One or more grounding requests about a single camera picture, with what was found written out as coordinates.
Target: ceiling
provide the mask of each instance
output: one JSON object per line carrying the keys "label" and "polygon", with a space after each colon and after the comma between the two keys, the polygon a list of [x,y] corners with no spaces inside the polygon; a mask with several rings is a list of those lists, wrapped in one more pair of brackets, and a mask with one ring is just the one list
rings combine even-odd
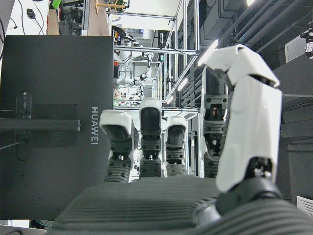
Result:
{"label": "ceiling", "polygon": [[262,55],[271,69],[285,62],[284,45],[308,29],[311,0],[200,0],[201,45],[244,44]]}

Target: aluminum rail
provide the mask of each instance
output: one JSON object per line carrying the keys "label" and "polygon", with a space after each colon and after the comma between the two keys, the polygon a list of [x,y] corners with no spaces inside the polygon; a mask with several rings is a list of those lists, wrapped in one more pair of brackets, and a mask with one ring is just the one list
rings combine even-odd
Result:
{"label": "aluminum rail", "polygon": [[[188,50],[188,17],[187,17],[187,0],[183,0],[183,48]],[[184,67],[188,64],[187,55],[184,54]]]}
{"label": "aluminum rail", "polygon": [[122,12],[122,11],[107,11],[107,14],[112,15],[123,15],[123,16],[140,16],[140,17],[151,17],[151,18],[162,18],[162,19],[175,19],[175,16],[168,15],[156,15],[156,14],[144,14],[135,12]]}
{"label": "aluminum rail", "polygon": [[[147,60],[139,60],[139,59],[129,59],[128,61],[130,62],[136,62],[136,63],[147,63]],[[161,61],[158,61],[158,60],[153,60],[151,61],[151,63],[155,63],[155,64],[161,64],[162,62]]]}
{"label": "aluminum rail", "polygon": [[173,30],[174,30],[175,21],[176,21],[176,20],[172,21],[172,26],[171,26],[169,35],[168,35],[168,37],[167,37],[167,39],[166,39],[166,43],[165,43],[166,46],[168,46],[169,43],[172,42],[172,33],[173,33]]}
{"label": "aluminum rail", "polygon": [[194,0],[194,41],[195,50],[200,50],[200,29],[199,29],[199,0]]}
{"label": "aluminum rail", "polygon": [[[115,110],[139,110],[139,106],[114,106]],[[198,114],[198,109],[188,108],[162,108],[162,111],[188,112],[190,114]]]}
{"label": "aluminum rail", "polygon": [[[175,21],[175,38],[174,38],[174,48],[178,49],[178,27],[177,27],[177,21]],[[174,72],[174,81],[176,82],[178,79],[178,55],[175,54],[174,58],[175,62],[175,72]]]}
{"label": "aluminum rail", "polygon": [[169,53],[177,55],[193,55],[197,56],[198,53],[194,50],[174,50],[169,48],[159,49],[153,47],[125,47],[125,46],[114,46],[114,50],[128,50],[128,51],[144,51],[144,52],[153,52],[153,53]]}
{"label": "aluminum rail", "polygon": [[201,148],[201,127],[202,126],[202,119],[201,114],[198,113],[198,176],[200,178],[204,178],[204,161],[203,161],[203,155],[202,148]]}
{"label": "aluminum rail", "polygon": [[177,10],[176,10],[176,13],[175,13],[175,19],[177,19],[177,16],[178,16],[178,14],[179,14],[182,1],[183,1],[183,0],[180,0],[179,3],[178,3],[178,7],[177,7]]}
{"label": "aluminum rail", "polygon": [[180,82],[182,81],[182,79],[184,78],[184,76],[186,75],[186,73],[188,72],[188,70],[190,69],[190,67],[193,65],[193,63],[196,61],[198,56],[194,56],[191,58],[191,60],[189,61],[189,63],[187,64],[187,66],[184,68],[184,70],[181,72],[177,82],[175,83],[175,86],[170,90],[170,92],[168,93],[165,102],[167,102],[169,100],[169,98],[171,97],[171,95],[174,93],[175,89],[180,85]]}

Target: metal frame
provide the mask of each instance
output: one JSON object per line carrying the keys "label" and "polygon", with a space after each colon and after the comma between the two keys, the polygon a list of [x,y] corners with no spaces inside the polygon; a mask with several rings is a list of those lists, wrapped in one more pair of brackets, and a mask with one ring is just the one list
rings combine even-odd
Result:
{"label": "metal frame", "polygon": [[[200,50],[200,29],[199,29],[199,0],[194,0],[194,50],[188,49],[188,18],[187,18],[187,6],[188,0],[180,0],[178,4],[178,8],[174,16],[168,15],[154,15],[154,14],[141,14],[141,13],[132,13],[132,12],[110,12],[112,14],[117,15],[128,15],[128,16],[138,16],[138,17],[150,17],[150,18],[163,18],[172,20],[172,25],[170,27],[170,33],[167,37],[165,47],[169,47],[169,44],[172,40],[172,36],[174,33],[174,48],[155,48],[155,47],[123,47],[123,46],[115,46],[114,50],[127,50],[127,51],[144,51],[144,52],[153,52],[153,53],[164,53],[164,65],[163,66],[163,74],[160,74],[159,77],[159,85],[160,89],[157,89],[157,97],[161,102],[167,102],[170,97],[173,95],[175,89],[179,86],[180,82],[187,74],[193,63],[196,61],[199,50]],[[180,11],[183,11],[183,49],[178,48],[178,15]],[[184,57],[184,69],[179,74],[178,70],[178,55],[183,55]],[[173,79],[175,85],[172,85],[171,82],[166,81],[167,74],[169,78],[172,76],[172,63],[174,63],[174,74]]]}

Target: black panel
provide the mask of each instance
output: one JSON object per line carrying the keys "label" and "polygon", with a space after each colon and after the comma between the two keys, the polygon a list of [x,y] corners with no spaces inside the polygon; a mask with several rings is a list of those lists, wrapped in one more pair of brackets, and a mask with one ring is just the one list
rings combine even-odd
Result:
{"label": "black panel", "polygon": [[[105,178],[110,145],[98,122],[102,110],[112,109],[112,38],[7,36],[4,45],[1,109],[15,109],[17,94],[28,91],[38,111],[34,117],[47,107],[69,107],[65,116],[75,113],[81,120],[68,147],[38,142],[23,162],[14,147],[0,152],[0,218],[54,219],[78,193]],[[0,133],[0,146],[14,141],[14,132]]]}
{"label": "black panel", "polygon": [[[35,119],[78,119],[77,105],[34,105]],[[33,147],[76,147],[77,133],[58,131],[33,132]]]}
{"label": "black panel", "polygon": [[291,200],[297,203],[297,196],[313,200],[313,145],[288,145],[291,180]]}
{"label": "black panel", "polygon": [[275,69],[273,72],[281,82],[279,89],[284,94],[313,94],[312,66],[313,60],[303,54]]}

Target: white robotic arm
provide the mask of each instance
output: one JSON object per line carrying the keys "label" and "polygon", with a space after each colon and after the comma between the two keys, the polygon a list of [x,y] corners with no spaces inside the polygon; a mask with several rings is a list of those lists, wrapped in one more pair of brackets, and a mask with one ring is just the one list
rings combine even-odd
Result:
{"label": "white robotic arm", "polygon": [[[125,36],[126,38],[126,42],[125,42],[125,46],[126,47],[143,47],[139,42],[137,42],[134,38],[130,37],[130,36]],[[116,52],[114,52],[113,55],[113,59],[114,61],[118,62],[120,64],[120,66],[123,67],[127,67],[129,64],[129,59],[135,59],[142,56],[142,52],[140,51],[127,51],[127,50],[122,50],[120,51],[119,54],[117,54]],[[135,84],[136,85],[141,85],[142,81],[146,80],[147,78],[150,78],[152,75],[152,58],[153,58],[154,54],[152,52],[148,52],[146,54],[147,57],[147,68],[145,70],[145,72],[143,74],[141,74],[140,76],[138,76],[135,79]],[[133,80],[132,78],[125,78],[123,79],[123,81],[119,81],[118,85],[125,85],[125,84],[129,84],[131,83]]]}
{"label": "white robotic arm", "polygon": [[249,177],[275,181],[282,93],[263,59],[243,45],[216,49],[204,61],[233,91],[217,186],[226,192]]}

